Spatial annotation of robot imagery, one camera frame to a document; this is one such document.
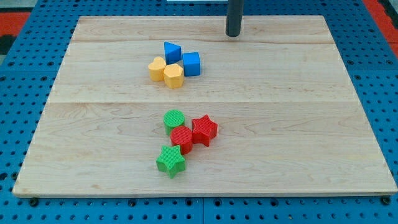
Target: yellow hexagonal block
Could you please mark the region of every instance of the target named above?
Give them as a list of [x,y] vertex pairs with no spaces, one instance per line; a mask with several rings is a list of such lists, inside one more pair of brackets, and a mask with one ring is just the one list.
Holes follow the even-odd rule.
[[169,88],[180,88],[184,83],[184,69],[176,63],[166,65],[163,73],[164,82]]
[[164,79],[163,71],[165,67],[166,61],[162,57],[156,57],[148,65],[150,79],[153,81],[162,81]]

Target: green block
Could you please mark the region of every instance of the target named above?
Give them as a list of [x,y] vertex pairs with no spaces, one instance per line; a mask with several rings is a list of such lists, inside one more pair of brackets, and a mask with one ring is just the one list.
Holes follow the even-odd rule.
[[185,159],[181,156],[180,146],[162,146],[162,152],[156,159],[159,171],[166,172],[171,179],[181,171],[185,170]]
[[166,135],[169,136],[174,128],[185,124],[184,114],[179,110],[170,110],[164,114],[163,123]]

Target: toy block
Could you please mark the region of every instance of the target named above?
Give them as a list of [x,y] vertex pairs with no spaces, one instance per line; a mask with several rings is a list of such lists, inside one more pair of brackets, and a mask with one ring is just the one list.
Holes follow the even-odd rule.
[[184,69],[178,64],[166,65],[164,82],[169,88],[180,88],[184,83]]
[[162,146],[162,152],[156,159],[157,169],[166,172],[170,179],[185,170],[185,159],[181,156],[180,146]]
[[181,46],[164,42],[164,55],[166,58],[166,64],[170,65],[181,60]]
[[210,145],[210,140],[217,136],[218,125],[206,114],[202,118],[192,119],[192,142]]
[[149,76],[152,81],[164,80],[164,68],[166,67],[166,61],[162,57],[156,57],[152,63],[148,65]]
[[170,110],[164,114],[163,123],[166,135],[169,136],[174,128],[185,124],[184,114],[179,110]]
[[198,52],[182,54],[182,62],[186,77],[200,75],[200,57]]
[[170,133],[172,146],[181,147],[181,155],[188,154],[192,151],[192,131],[186,126],[179,126]]

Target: blue cube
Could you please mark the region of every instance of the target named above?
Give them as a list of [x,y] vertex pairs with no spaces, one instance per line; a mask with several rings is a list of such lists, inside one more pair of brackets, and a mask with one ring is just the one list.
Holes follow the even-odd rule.
[[166,58],[166,64],[170,65],[181,60],[181,46],[164,42],[164,55]]
[[182,54],[182,62],[184,64],[184,76],[200,75],[200,58],[198,52]]

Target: metal rod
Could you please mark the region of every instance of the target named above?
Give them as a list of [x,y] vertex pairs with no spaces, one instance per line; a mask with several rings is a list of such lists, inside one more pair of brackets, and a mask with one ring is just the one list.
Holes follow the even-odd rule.
[[237,37],[241,32],[243,0],[228,0],[225,34]]

